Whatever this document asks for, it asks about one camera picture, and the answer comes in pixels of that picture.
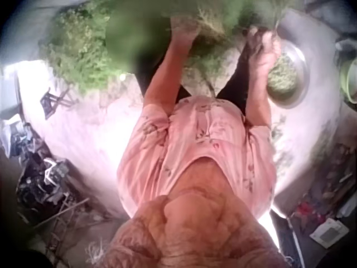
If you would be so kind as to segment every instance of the bundle of greens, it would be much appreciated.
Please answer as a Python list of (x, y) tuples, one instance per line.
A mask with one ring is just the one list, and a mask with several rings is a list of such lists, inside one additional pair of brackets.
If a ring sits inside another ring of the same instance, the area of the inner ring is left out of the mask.
[(283, 53), (269, 73), (268, 92), (271, 96), (284, 100), (294, 93), (296, 86), (296, 68), (289, 56)]
[[(279, 9), (274, 9), (276, 1)], [(55, 73), (82, 92), (106, 88), (111, 77), (132, 72), (141, 56), (154, 55), (158, 61), (170, 41), (169, 18), (183, 15), (202, 28), (187, 67), (217, 76), (236, 34), (253, 23), (272, 20), (274, 25), (279, 12), (271, 19), (266, 8), (281, 10), (289, 1), (90, 0), (55, 18), (43, 52)]]

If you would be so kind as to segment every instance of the elderly woman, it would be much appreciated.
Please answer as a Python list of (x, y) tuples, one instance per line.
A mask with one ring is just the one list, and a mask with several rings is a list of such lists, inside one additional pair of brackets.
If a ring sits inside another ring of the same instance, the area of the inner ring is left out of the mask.
[(137, 72), (143, 111), (118, 168), (132, 219), (100, 267), (286, 267), (256, 220), (276, 183), (266, 87), (280, 43), (252, 28), (217, 99), (191, 97), (180, 80), (199, 29), (171, 27), (157, 70)]

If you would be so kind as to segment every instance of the woman's left hand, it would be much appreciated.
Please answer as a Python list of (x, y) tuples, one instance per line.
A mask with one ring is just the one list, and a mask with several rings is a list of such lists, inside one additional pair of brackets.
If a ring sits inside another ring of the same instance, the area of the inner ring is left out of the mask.
[(182, 49), (190, 50), (200, 33), (197, 21), (187, 16), (171, 17), (171, 40)]

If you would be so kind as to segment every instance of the debris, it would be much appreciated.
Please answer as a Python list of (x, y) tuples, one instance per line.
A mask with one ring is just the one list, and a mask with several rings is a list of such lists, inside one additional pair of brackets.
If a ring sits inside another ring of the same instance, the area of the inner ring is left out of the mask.
[(324, 248), (329, 248), (349, 232), (341, 222), (328, 218), (310, 237)]
[(313, 214), (313, 208), (306, 202), (302, 202), (296, 208), (296, 211), (293, 213), (293, 217), (300, 219), (300, 230), (302, 233), (305, 232), (308, 217)]
[(60, 94), (60, 96), (56, 96), (50, 93), (51, 88), (45, 93), (45, 95), (41, 98), (40, 103), (42, 108), (44, 109), (45, 119), (49, 119), (57, 110), (59, 105), (64, 107), (71, 107), (74, 105), (74, 102), (70, 100), (64, 99), (70, 88), (68, 87), (64, 92)]
[(351, 177), (353, 174), (347, 174), (346, 176), (344, 176), (342, 179), (339, 180), (339, 183), (343, 183), (346, 179), (348, 179), (349, 177)]
[(102, 238), (100, 238), (98, 245), (96, 242), (89, 243), (88, 248), (85, 249), (85, 253), (89, 256), (86, 262), (92, 265), (97, 264), (104, 256), (107, 247), (108, 243), (103, 242)]
[(357, 192), (354, 193), (350, 197), (350, 199), (339, 209), (337, 212), (337, 217), (342, 218), (342, 217), (348, 217), (351, 215), (352, 211), (356, 208), (357, 206)]
[(21, 165), (34, 153), (38, 153), (40, 157), (50, 155), (50, 150), (31, 124), (22, 122), (18, 114), (5, 122), (0, 131), (0, 144), (6, 157), (20, 157)]
[(66, 161), (42, 159), (30, 154), (16, 188), (21, 214), (36, 225), (56, 214), (65, 195), (70, 193), (66, 181), (69, 168)]
[(322, 195), (322, 198), (324, 199), (331, 199), (335, 196), (335, 193), (334, 192), (325, 192), (323, 195)]
[(100, 215), (94, 215), (93, 220), (96, 222), (101, 222), (103, 220), (103, 217)]
[(345, 197), (345, 195), (354, 187), (356, 186), (356, 181), (355, 180), (349, 180), (342, 188), (338, 190), (336, 193), (335, 197), (333, 198), (330, 207), (334, 208), (336, 207), (341, 200)]
[(61, 216), (62, 214), (66, 213), (67, 211), (73, 210), (73, 209), (75, 209), (76, 207), (78, 207), (78, 206), (80, 206), (80, 205), (83, 205), (84, 203), (86, 203), (86, 202), (88, 202), (88, 201), (89, 201), (89, 198), (86, 198), (86, 199), (82, 200), (81, 202), (72, 205), (71, 207), (70, 207), (68, 204), (65, 204), (67, 208), (61, 210), (61, 211), (58, 212), (56, 215), (53, 215), (51, 218), (48, 218), (48, 219), (46, 219), (45, 221), (43, 221), (43, 222), (39, 223), (38, 225), (34, 226), (34, 229), (39, 228), (40, 226), (44, 225), (45, 223), (47, 223), (47, 222), (49, 222), (49, 221), (51, 221), (51, 220), (53, 220), (53, 219), (55, 219), (55, 218)]

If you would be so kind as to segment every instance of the green bucket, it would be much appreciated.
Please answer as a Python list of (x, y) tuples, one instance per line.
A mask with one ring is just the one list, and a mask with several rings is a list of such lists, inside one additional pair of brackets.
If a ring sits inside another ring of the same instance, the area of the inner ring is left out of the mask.
[(340, 70), (340, 86), (349, 102), (357, 104), (357, 58), (343, 63)]

